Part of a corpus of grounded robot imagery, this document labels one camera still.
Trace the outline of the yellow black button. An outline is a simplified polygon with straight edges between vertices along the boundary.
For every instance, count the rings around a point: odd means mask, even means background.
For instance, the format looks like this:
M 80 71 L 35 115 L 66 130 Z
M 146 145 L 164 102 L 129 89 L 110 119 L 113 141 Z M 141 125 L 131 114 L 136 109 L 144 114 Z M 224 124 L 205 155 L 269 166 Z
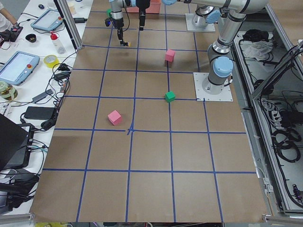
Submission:
M 130 47 L 130 46 L 131 46 L 131 43 L 130 43 L 130 42 L 121 41 L 121 42 L 120 42 L 120 46 L 121 46 L 121 47 L 124 47 L 124 46 Z

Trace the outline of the pink plastic bin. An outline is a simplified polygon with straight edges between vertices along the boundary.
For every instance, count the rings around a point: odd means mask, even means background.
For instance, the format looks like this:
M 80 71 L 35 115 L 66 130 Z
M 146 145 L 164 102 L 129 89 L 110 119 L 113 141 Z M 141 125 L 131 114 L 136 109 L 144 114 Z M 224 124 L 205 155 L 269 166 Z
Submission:
M 150 7 L 146 9 L 147 14 L 159 14 L 160 13 L 160 7 L 161 7 L 161 0 L 151 0 Z M 126 8 L 128 13 L 138 13 L 139 8 L 138 7 L 129 7 Z

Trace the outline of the far green cube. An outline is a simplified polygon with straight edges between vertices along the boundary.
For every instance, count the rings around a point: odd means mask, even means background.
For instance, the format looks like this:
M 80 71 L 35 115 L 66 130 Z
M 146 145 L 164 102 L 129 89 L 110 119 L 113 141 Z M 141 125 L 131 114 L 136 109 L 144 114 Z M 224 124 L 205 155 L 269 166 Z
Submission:
M 107 10 L 107 16 L 108 16 L 108 17 L 112 17 L 111 9 L 108 9 L 108 10 Z

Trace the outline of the green cube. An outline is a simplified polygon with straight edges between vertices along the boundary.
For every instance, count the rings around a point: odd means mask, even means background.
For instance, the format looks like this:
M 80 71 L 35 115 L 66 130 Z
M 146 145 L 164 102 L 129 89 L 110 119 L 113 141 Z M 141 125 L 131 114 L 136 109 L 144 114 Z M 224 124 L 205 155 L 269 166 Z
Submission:
M 176 98 L 175 93 L 173 91 L 169 91 L 165 94 L 165 100 L 167 103 L 174 101 Z
M 107 10 L 107 16 L 108 16 L 108 17 L 112 17 L 111 9 L 108 9 L 108 10 Z

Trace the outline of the clear bottle red cap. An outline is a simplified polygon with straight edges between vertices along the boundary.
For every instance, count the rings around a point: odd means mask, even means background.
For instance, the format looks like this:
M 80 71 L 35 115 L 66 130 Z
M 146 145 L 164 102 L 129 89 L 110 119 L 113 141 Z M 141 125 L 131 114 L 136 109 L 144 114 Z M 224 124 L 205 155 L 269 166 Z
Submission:
M 66 52 L 66 50 L 65 50 L 62 42 L 60 41 L 59 37 L 57 36 L 57 34 L 54 33 L 54 32 L 51 32 L 50 33 L 50 38 L 53 42 L 54 47 L 56 48 L 56 51 L 59 54 L 64 54 Z

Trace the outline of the upper blue teach pendant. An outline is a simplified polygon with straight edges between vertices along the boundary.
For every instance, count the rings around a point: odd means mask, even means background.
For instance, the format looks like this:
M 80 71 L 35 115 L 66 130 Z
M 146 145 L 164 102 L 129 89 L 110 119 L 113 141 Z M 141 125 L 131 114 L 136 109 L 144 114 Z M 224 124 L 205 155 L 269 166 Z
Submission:
M 37 18 L 31 27 L 41 31 L 54 31 L 62 24 L 60 13 L 55 9 L 48 9 L 39 18 Z

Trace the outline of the blue teach pendant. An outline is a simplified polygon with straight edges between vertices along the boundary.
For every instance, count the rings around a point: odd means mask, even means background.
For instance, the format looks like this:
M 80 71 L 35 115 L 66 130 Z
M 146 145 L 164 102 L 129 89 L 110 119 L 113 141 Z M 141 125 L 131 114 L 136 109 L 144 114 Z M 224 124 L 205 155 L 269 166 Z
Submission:
M 39 56 L 17 51 L 0 70 L 0 80 L 18 86 L 27 79 L 39 62 Z
M 48 9 L 39 18 L 37 18 L 31 27 L 41 31 L 54 31 L 62 24 L 60 13 L 55 9 Z

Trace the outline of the yellow tape roll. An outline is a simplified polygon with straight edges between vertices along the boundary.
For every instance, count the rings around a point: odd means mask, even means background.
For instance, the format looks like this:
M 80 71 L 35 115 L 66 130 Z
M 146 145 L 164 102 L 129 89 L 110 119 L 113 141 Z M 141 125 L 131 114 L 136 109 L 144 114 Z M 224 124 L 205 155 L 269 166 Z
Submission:
M 60 62 L 56 55 L 51 54 L 51 55 L 47 55 L 44 57 L 44 64 L 48 68 L 53 68 L 53 67 L 58 66 L 60 64 Z

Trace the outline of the near green cube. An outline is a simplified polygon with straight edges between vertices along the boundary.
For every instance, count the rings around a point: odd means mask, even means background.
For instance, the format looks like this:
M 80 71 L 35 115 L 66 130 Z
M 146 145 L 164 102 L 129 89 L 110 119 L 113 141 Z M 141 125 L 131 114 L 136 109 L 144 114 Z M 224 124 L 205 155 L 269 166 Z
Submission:
M 176 98 L 175 93 L 173 91 L 169 91 L 165 94 L 165 100 L 167 103 L 174 101 Z

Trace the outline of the near pink cube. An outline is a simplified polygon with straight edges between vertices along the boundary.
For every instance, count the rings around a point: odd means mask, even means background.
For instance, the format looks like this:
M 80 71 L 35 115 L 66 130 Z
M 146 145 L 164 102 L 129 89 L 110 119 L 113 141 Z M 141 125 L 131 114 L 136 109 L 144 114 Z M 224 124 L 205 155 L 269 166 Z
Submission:
M 114 110 L 109 113 L 107 117 L 114 126 L 117 126 L 122 122 L 122 116 L 117 110 Z

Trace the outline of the black bowl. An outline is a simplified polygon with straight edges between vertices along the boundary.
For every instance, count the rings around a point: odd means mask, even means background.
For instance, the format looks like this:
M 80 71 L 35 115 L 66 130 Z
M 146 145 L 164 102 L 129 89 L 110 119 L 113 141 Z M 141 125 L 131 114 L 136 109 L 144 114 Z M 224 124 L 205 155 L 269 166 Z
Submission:
M 26 35 L 26 40 L 30 43 L 35 43 L 37 41 L 37 38 L 35 34 L 28 34 Z

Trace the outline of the lower blue teach pendant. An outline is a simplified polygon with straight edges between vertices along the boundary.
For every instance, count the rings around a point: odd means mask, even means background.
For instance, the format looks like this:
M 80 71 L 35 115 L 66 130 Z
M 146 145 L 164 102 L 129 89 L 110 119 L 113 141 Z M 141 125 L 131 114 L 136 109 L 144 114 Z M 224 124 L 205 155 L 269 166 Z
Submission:
M 27 79 L 39 62 L 39 56 L 17 51 L 0 70 L 0 80 L 18 86 Z

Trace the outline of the white cloth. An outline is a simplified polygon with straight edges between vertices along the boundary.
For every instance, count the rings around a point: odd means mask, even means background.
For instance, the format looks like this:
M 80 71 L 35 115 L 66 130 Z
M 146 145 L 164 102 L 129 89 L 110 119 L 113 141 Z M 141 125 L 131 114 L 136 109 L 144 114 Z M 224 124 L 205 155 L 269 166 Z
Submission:
M 273 44 L 271 42 L 259 41 L 249 45 L 243 54 L 248 58 L 255 58 L 258 61 L 265 60 L 272 51 Z

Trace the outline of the black laptop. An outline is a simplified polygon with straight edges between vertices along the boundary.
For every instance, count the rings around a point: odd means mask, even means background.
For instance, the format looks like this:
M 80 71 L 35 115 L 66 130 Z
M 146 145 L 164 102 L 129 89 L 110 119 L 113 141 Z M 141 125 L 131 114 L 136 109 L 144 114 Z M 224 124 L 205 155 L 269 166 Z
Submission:
M 0 169 L 20 169 L 29 163 L 34 137 L 30 123 L 16 124 L 0 116 Z

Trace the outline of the aluminium frame post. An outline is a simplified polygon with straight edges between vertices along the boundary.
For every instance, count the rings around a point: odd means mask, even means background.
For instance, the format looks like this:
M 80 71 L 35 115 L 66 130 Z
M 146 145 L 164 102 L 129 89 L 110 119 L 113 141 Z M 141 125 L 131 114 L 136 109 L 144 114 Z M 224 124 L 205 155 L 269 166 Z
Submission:
M 76 28 L 76 24 L 68 7 L 66 0 L 53 0 L 61 18 L 63 19 L 64 25 L 67 29 L 71 43 L 76 51 L 82 49 L 82 40 L 80 34 Z

